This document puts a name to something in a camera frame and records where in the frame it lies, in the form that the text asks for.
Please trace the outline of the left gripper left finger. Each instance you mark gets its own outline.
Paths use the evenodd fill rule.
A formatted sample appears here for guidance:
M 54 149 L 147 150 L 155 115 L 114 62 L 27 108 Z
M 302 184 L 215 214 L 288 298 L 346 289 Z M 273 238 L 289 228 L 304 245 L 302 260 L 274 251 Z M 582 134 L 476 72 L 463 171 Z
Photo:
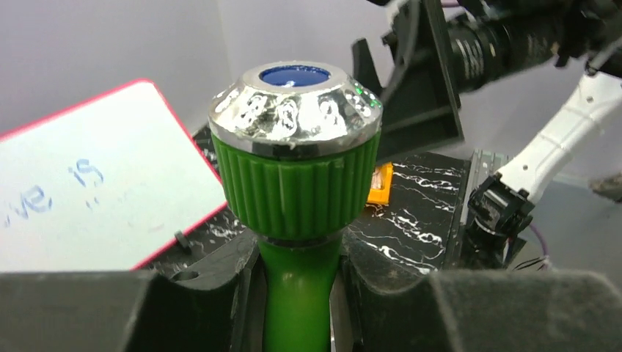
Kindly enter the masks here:
M 4 274 L 3 351 L 259 351 L 247 323 L 256 238 L 172 278 L 153 271 Z

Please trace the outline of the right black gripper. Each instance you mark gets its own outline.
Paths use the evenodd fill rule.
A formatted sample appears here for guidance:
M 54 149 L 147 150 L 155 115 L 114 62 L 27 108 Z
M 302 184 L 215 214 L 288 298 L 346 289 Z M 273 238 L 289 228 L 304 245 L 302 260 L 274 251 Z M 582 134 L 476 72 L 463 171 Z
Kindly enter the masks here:
M 571 1 L 460 1 L 446 19 L 440 1 L 403 1 L 382 40 L 394 68 L 381 85 L 365 39 L 351 46 L 354 78 L 384 113 L 377 161 L 464 140 L 459 92 L 472 92 L 557 55 Z

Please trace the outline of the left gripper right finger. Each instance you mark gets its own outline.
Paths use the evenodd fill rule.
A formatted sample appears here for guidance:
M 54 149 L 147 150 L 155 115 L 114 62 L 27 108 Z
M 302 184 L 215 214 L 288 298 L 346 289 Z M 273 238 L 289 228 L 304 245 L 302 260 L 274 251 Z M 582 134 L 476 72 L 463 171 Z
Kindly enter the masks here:
M 589 271 L 417 276 L 347 234 L 335 293 L 339 351 L 621 349 L 621 292 Z

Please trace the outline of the green water faucet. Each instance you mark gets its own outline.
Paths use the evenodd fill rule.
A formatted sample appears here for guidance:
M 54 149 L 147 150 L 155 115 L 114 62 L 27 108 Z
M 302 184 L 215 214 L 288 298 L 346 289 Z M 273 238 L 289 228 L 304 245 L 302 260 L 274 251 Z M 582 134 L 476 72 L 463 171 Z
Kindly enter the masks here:
M 208 124 L 230 210 L 257 236 L 264 351 L 327 351 L 342 231 L 370 193 L 383 106 L 320 62 L 252 68 L 216 95 Z

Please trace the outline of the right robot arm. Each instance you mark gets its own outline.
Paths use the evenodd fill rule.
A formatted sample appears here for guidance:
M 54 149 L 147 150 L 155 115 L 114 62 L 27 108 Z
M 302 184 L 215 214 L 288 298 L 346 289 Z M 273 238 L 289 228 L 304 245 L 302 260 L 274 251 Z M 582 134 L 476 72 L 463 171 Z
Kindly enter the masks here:
M 379 82 L 367 41 L 351 50 L 354 77 L 383 103 L 380 159 L 462 139 L 459 95 L 553 59 L 586 58 L 557 113 L 511 160 L 469 195 L 461 266 L 507 268 L 518 235 L 554 176 L 621 115 L 619 1 L 460 1 L 446 19 L 440 1 L 405 1 L 382 41 L 394 67 Z

